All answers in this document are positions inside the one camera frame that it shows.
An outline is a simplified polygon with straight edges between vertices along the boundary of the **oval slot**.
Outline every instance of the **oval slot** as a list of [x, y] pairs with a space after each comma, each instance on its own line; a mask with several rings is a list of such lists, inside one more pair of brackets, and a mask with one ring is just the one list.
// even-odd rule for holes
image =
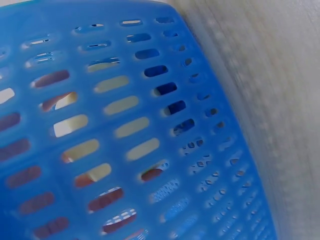
[[80, 46], [79, 49], [83, 52], [90, 52], [90, 51], [104, 49], [109, 46], [111, 46], [111, 41], [106, 40], [106, 41], [100, 41], [100, 42], [91, 43], [91, 44], [84, 44]]
[[139, 99], [136, 96], [128, 96], [118, 101], [114, 101], [106, 106], [103, 111], [107, 115], [113, 115], [121, 113], [125, 110], [131, 109], [137, 106]]
[[96, 139], [85, 141], [66, 150], [62, 154], [62, 159], [65, 163], [75, 162], [87, 155], [94, 153], [97, 151], [99, 146], [100, 144]]
[[123, 27], [134, 27], [142, 24], [143, 22], [140, 19], [125, 20], [120, 22], [120, 25]]
[[178, 33], [176, 31], [173, 30], [166, 30], [163, 32], [163, 35], [167, 38], [174, 38], [174, 37], [178, 37]]
[[143, 156], [152, 153], [154, 150], [159, 148], [160, 141], [157, 138], [152, 138], [138, 146], [135, 146], [126, 153], [126, 157], [129, 161], [135, 161]]
[[21, 116], [18, 112], [0, 117], [0, 133], [18, 125], [20, 121]]
[[172, 93], [177, 89], [178, 89], [178, 87], [174, 82], [169, 82], [169, 83], [166, 83], [166, 84], [163, 84], [161, 86], [156, 87], [153, 90], [153, 94], [154, 94], [154, 96], [159, 97], [159, 96], [163, 96], [163, 95]]
[[174, 23], [175, 20], [172, 17], [157, 17], [155, 19], [159, 24], [171, 24]]
[[117, 138], [128, 137], [147, 128], [149, 124], [150, 121], [147, 117], [140, 117], [117, 128], [115, 135]]
[[22, 203], [19, 206], [19, 212], [23, 215], [33, 214], [52, 205], [54, 202], [55, 196], [52, 192], [46, 192]]
[[195, 121], [193, 119], [188, 119], [186, 121], [183, 121], [182, 123], [178, 124], [177, 126], [175, 126], [172, 129], [173, 135], [175, 137], [189, 131], [190, 129], [192, 129], [195, 126]]
[[104, 69], [112, 68], [118, 66], [120, 64], [120, 60], [117, 57], [108, 57], [102, 60], [95, 60], [90, 62], [87, 66], [87, 71], [89, 73], [94, 73], [97, 71], [101, 71]]
[[10, 189], [16, 189], [39, 178], [41, 174], [42, 171], [39, 166], [32, 166], [9, 176], [5, 182]]
[[0, 162], [7, 161], [15, 156], [27, 152], [31, 147], [31, 143], [27, 138], [17, 140], [7, 146], [0, 147]]
[[152, 179], [158, 177], [160, 174], [162, 174], [164, 171], [166, 171], [169, 168], [169, 162], [167, 160], [162, 160], [150, 167], [148, 170], [144, 171], [140, 179], [143, 182], [151, 181]]
[[175, 192], [180, 186], [178, 179], [172, 179], [150, 195], [151, 203], [158, 203]]
[[95, 87], [94, 91], [97, 94], [102, 94], [114, 89], [121, 88], [125, 85], [129, 84], [129, 79], [127, 76], [116, 76], [107, 80], [103, 80], [99, 82]]
[[67, 70], [60, 70], [41, 76], [31, 83], [34, 88], [43, 88], [64, 81], [70, 77]]
[[163, 109], [163, 113], [165, 116], [170, 116], [170, 115], [173, 115], [173, 114], [176, 114], [182, 110], [184, 110], [186, 108], [186, 103], [185, 101], [177, 101], [177, 102], [174, 102], [170, 105], [168, 105], [166, 108]]
[[152, 78], [167, 73], [169, 70], [165, 65], [153, 66], [144, 70], [146, 77]]
[[141, 50], [141, 51], [137, 51], [135, 53], [135, 57], [137, 59], [140, 59], [140, 60], [154, 58], [154, 57], [157, 57], [159, 55], [160, 55], [159, 51], [157, 49], [155, 49], [155, 48]]
[[102, 227], [103, 234], [110, 234], [123, 226], [132, 223], [137, 218], [137, 212], [133, 208], [122, 211], [119, 215], [114, 216], [112, 219], [106, 221]]
[[74, 184], [77, 188], [84, 188], [105, 178], [111, 171], [111, 166], [108, 163], [103, 163], [77, 176], [74, 179]]
[[172, 205], [165, 213], [160, 216], [160, 222], [166, 223], [174, 219], [179, 213], [183, 212], [189, 205], [190, 200], [185, 197]]
[[137, 33], [126, 36], [128, 43], [138, 43], [150, 40], [151, 36], [147, 33]]
[[66, 217], [58, 217], [47, 224], [36, 228], [33, 233], [38, 239], [46, 239], [69, 227], [69, 220]]
[[121, 187], [114, 187], [107, 192], [100, 194], [97, 198], [89, 202], [88, 210], [90, 213], [97, 212], [110, 204], [116, 202], [124, 196], [124, 191]]
[[70, 117], [53, 125], [54, 134], [57, 138], [61, 138], [84, 128], [88, 122], [88, 117], [84, 114]]
[[103, 31], [104, 29], [105, 29], [105, 26], [102, 23], [94, 23], [86, 26], [78, 26], [73, 30], [73, 32], [75, 34], [89, 34], [89, 33]]
[[6, 88], [4, 90], [0, 90], [0, 105], [4, 104], [11, 98], [15, 96], [15, 92], [12, 88]]

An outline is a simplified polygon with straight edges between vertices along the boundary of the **gray surface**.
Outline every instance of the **gray surface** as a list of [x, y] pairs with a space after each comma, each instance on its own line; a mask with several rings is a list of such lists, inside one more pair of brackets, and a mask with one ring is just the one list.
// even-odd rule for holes
[[320, 1], [163, 2], [184, 16], [234, 106], [278, 239], [319, 240]]

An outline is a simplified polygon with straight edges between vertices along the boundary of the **perforated plastic wall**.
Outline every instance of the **perforated plastic wall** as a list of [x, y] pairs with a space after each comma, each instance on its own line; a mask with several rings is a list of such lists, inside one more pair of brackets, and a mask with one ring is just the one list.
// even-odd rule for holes
[[276, 239], [237, 120], [172, 7], [21, 3], [0, 8], [0, 32], [3, 239]]

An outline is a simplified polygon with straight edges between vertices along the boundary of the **basket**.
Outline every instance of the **basket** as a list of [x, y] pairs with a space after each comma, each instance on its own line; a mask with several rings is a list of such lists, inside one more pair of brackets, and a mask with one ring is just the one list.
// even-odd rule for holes
[[230, 104], [171, 6], [35, 0], [0, 20], [1, 239], [277, 239]]

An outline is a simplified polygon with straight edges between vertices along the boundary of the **ventilation hole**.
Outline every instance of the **ventilation hole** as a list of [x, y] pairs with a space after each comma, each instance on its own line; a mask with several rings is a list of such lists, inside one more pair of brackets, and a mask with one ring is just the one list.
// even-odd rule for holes
[[159, 24], [171, 24], [175, 22], [175, 20], [172, 17], [157, 17], [155, 20]]
[[98, 140], [91, 139], [69, 148], [62, 154], [62, 160], [65, 163], [75, 162], [89, 154], [94, 153], [99, 148], [100, 144]]
[[146, 240], [147, 236], [149, 234], [149, 231], [146, 229], [140, 229], [139, 231], [131, 234], [124, 240]]
[[66, 217], [58, 217], [57, 219], [48, 222], [46, 225], [36, 228], [33, 233], [39, 239], [46, 239], [55, 235], [69, 226], [69, 220]]
[[115, 130], [115, 135], [117, 138], [128, 137], [135, 134], [145, 128], [150, 124], [150, 121], [146, 117], [140, 117], [136, 120], [128, 122]]
[[64, 108], [68, 105], [75, 103], [78, 99], [76, 92], [67, 92], [59, 96], [50, 98], [49, 100], [44, 101], [39, 106], [44, 112], [48, 112], [52, 109], [53, 106], [55, 110]]
[[77, 176], [74, 179], [74, 184], [77, 188], [84, 188], [108, 176], [111, 173], [111, 170], [111, 166], [108, 163], [103, 163]]
[[94, 32], [103, 31], [105, 26], [102, 23], [95, 23], [87, 26], [78, 26], [73, 30], [75, 34], [89, 34]]
[[37, 78], [31, 83], [31, 86], [34, 88], [43, 88], [63, 80], [66, 80], [70, 77], [70, 74], [67, 70], [61, 70], [49, 73], [42, 77]]
[[166, 223], [174, 219], [179, 213], [183, 212], [187, 208], [189, 203], [190, 200], [187, 197], [179, 200], [160, 216], [160, 222]]
[[7, 56], [7, 50], [3, 47], [0, 48], [0, 60], [4, 59]]
[[84, 128], [88, 121], [88, 117], [84, 114], [70, 117], [53, 125], [54, 134], [57, 138], [61, 138]]
[[176, 31], [173, 30], [166, 30], [163, 32], [163, 35], [167, 38], [174, 38], [174, 37], [178, 37], [178, 33]]
[[241, 178], [241, 177], [243, 177], [245, 175], [245, 173], [246, 173], [245, 171], [239, 170], [239, 171], [236, 172], [235, 176], [237, 178]]
[[205, 77], [203, 74], [193, 74], [189, 77], [189, 83], [191, 84], [199, 84], [202, 83], [204, 81]]
[[201, 160], [197, 161], [188, 168], [190, 175], [195, 175], [205, 169], [212, 163], [212, 156], [210, 154], [204, 155]]
[[46, 192], [22, 203], [19, 207], [19, 212], [22, 215], [33, 214], [52, 205], [54, 202], [55, 196], [51, 192]]
[[153, 66], [144, 70], [144, 75], [151, 78], [167, 73], [169, 70], [165, 65]]
[[167, 106], [166, 108], [164, 108], [162, 110], [163, 114], [165, 116], [170, 116], [170, 115], [173, 115], [173, 114], [176, 114], [180, 111], [182, 111], [183, 109], [186, 108], [186, 103], [184, 101], [177, 101], [175, 103], [172, 103], [170, 104], [169, 106]]
[[131, 109], [137, 106], [139, 99], [136, 96], [128, 96], [118, 101], [114, 101], [106, 106], [103, 111], [107, 115], [113, 115], [121, 113], [125, 110]]
[[80, 51], [83, 52], [90, 52], [90, 51], [95, 51], [99, 49], [104, 49], [111, 46], [111, 41], [106, 40], [106, 41], [101, 41], [101, 42], [96, 42], [96, 43], [91, 43], [91, 44], [85, 44], [79, 47]]
[[180, 152], [184, 156], [189, 155], [193, 153], [195, 150], [197, 150], [198, 148], [202, 147], [203, 143], [204, 143], [204, 140], [201, 137], [198, 137], [193, 141], [189, 142], [187, 145], [183, 146], [180, 149]]
[[202, 139], [199, 139], [199, 140], [196, 141], [196, 145], [198, 147], [201, 147], [203, 144], [204, 144], [204, 141]]
[[223, 152], [226, 149], [230, 148], [236, 141], [236, 138], [234, 136], [229, 136], [225, 138], [221, 144], [218, 145], [218, 151]]
[[219, 190], [220, 195], [225, 195], [226, 194], [226, 190], [224, 188]]
[[94, 91], [97, 94], [102, 94], [117, 88], [121, 88], [129, 84], [129, 79], [127, 76], [116, 76], [104, 81], [99, 82], [95, 87]]
[[176, 191], [180, 186], [178, 179], [172, 179], [150, 195], [151, 203], [158, 203]]
[[200, 182], [197, 187], [197, 192], [207, 191], [219, 178], [219, 172], [215, 171], [210, 176], [208, 176], [204, 181]]
[[177, 126], [175, 126], [172, 129], [173, 135], [175, 137], [177, 137], [177, 136], [181, 135], [182, 133], [189, 131], [194, 126], [195, 126], [195, 121], [193, 119], [188, 119], [188, 120], [178, 124]]
[[37, 45], [48, 43], [51, 40], [52, 40], [51, 34], [47, 34], [45, 36], [38, 37], [38, 38], [32, 39], [30, 41], [26, 41], [25, 43], [22, 44], [22, 48], [23, 49], [31, 48], [31, 47], [34, 47]]
[[21, 121], [20, 113], [14, 112], [0, 117], [0, 133], [18, 125]]
[[187, 230], [189, 230], [198, 221], [198, 216], [193, 215], [188, 217], [176, 230], [170, 233], [170, 239], [177, 239], [181, 237]]
[[207, 92], [199, 92], [196, 95], [196, 99], [198, 99], [199, 101], [209, 99], [210, 97], [211, 97], [210, 93], [207, 93]]
[[0, 104], [4, 104], [14, 96], [15, 96], [15, 92], [12, 90], [12, 88], [6, 88], [4, 90], [0, 90]]
[[143, 156], [153, 152], [160, 146], [160, 141], [157, 138], [152, 138], [140, 145], [132, 148], [130, 151], [126, 153], [126, 157], [129, 161], [135, 161]]
[[239, 161], [239, 158], [232, 158], [230, 159], [230, 165], [231, 166], [236, 165], [238, 161]]
[[120, 63], [120, 60], [117, 57], [109, 57], [102, 60], [96, 60], [96, 61], [90, 62], [90, 64], [87, 66], [87, 71], [89, 73], [93, 73], [93, 72], [97, 72], [100, 70], [117, 66], [119, 63]]
[[153, 89], [153, 95], [159, 97], [172, 93], [177, 89], [177, 85], [174, 82], [169, 82]]
[[40, 177], [42, 171], [39, 166], [32, 166], [18, 173], [9, 176], [6, 179], [6, 185], [10, 189], [16, 189]]
[[27, 152], [31, 147], [31, 144], [28, 139], [23, 138], [13, 143], [10, 143], [7, 146], [0, 147], [0, 162], [11, 159], [15, 156]]
[[143, 182], [148, 182], [160, 174], [162, 174], [165, 170], [169, 168], [169, 162], [167, 160], [159, 161], [154, 166], [150, 167], [148, 170], [144, 171], [140, 178]]
[[254, 200], [254, 197], [253, 196], [251, 196], [251, 197], [249, 197], [246, 201], [245, 201], [245, 203], [244, 203], [244, 208], [246, 209], [247, 207], [249, 207], [251, 204], [252, 204], [252, 201]]
[[187, 58], [186, 60], [183, 61], [182, 65], [184, 67], [188, 67], [188, 66], [190, 66], [192, 64], [192, 62], [193, 62], [193, 59], [189, 57], [189, 58]]
[[137, 43], [150, 40], [151, 36], [147, 33], [138, 33], [126, 36], [128, 43]]
[[154, 58], [159, 55], [160, 55], [159, 51], [155, 48], [137, 51], [135, 53], [135, 57], [137, 59], [150, 59], [150, 58]]
[[139, 26], [142, 25], [143, 22], [139, 19], [134, 19], [134, 20], [126, 20], [126, 21], [121, 21], [120, 25], [123, 27], [134, 27], [134, 26]]
[[62, 51], [49, 51], [36, 55], [25, 63], [26, 68], [36, 67], [40, 64], [47, 64], [53, 61], [61, 60], [64, 54]]
[[137, 218], [137, 212], [133, 208], [122, 211], [119, 215], [114, 216], [112, 219], [106, 221], [102, 227], [103, 234], [110, 234], [123, 226], [132, 223]]
[[212, 134], [217, 135], [226, 128], [226, 121], [220, 121], [212, 128]]
[[175, 52], [183, 52], [183, 51], [185, 51], [187, 49], [187, 47], [185, 45], [183, 45], [183, 44], [178, 44], [178, 45], [173, 46], [172, 49]]
[[242, 188], [243, 188], [243, 189], [247, 189], [247, 188], [250, 188], [251, 186], [252, 186], [251, 181], [246, 181], [246, 182], [242, 185]]
[[215, 116], [215, 115], [217, 115], [217, 114], [218, 114], [218, 109], [216, 109], [216, 108], [211, 108], [211, 109], [205, 110], [205, 115], [206, 115], [208, 118], [210, 118], [210, 117], [212, 117], [212, 116]]
[[114, 187], [107, 192], [100, 194], [96, 199], [92, 200], [88, 204], [88, 210], [90, 213], [97, 212], [104, 209], [108, 205], [116, 202], [124, 196], [124, 191], [120, 187]]

